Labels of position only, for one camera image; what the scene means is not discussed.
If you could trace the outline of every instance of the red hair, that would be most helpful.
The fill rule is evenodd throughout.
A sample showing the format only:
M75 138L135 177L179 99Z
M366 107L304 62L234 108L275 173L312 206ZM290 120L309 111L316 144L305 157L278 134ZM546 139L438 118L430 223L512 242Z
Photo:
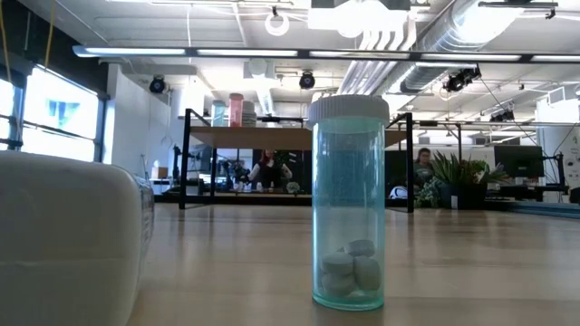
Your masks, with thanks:
M274 159L274 155L275 155L275 152L272 151L272 157L271 158L267 157L266 156L266 150L263 149L262 150L262 156L260 157L260 163L267 164L270 159Z

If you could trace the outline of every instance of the pill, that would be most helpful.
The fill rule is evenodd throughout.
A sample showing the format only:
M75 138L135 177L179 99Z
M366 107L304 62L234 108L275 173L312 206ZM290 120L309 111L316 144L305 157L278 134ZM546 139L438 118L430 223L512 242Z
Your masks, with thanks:
M332 253L322 260L323 272L334 275L353 273L353 257L345 253Z
M354 240L347 244L344 249L347 254L353 257L374 255L374 243L371 240Z
M352 275L326 274L323 276L323 287L328 295L344 297L356 289L356 283Z
M376 260L365 256L354 257L354 280L361 290L378 290L381 278L381 267Z

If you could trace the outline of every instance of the woman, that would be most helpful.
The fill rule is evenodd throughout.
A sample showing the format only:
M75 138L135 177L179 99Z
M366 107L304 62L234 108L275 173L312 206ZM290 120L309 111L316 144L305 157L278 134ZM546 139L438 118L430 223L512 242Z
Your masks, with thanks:
M413 171L415 173L415 185L423 187L426 182L431 180L433 166L431 165L431 151L429 149L419 149L419 155L413 164Z
M260 161L254 165L248 178L250 181L254 181L257 177L257 181L261 182L264 188L272 187L272 184L274 184L274 188L280 188L282 187L283 173L286 178L292 178L290 168L286 164L280 165L276 162L272 149L265 149L262 151Z

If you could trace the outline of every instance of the bottle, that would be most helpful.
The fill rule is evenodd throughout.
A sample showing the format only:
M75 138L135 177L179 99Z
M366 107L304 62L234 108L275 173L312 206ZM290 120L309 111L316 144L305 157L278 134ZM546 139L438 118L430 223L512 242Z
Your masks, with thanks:
M339 95L313 103L313 297L368 311L384 295L384 134L380 98Z
M226 115L226 103L215 100L211 103L211 127L226 127L224 116Z
M229 127L242 127L242 94L229 94Z

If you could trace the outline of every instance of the window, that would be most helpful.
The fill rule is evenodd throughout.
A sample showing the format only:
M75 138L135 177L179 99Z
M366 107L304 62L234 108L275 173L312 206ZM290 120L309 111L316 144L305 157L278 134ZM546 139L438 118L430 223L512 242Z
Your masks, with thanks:
M98 112L95 93L33 69L24 99L22 151L93 161Z
M0 80L0 114L12 115L14 99L15 88L8 81ZM5 138L2 133L0 133L0 138Z
M24 120L94 139L99 99L65 79L34 68L28 77Z
M0 80L0 114L11 116L14 107L15 89L8 81ZM0 139L8 139L10 124L8 119L0 117ZM8 145L0 143L0 150L6 150Z
M22 151L74 158L87 162L94 159L94 143L88 139L77 139L55 134L42 129L24 128Z

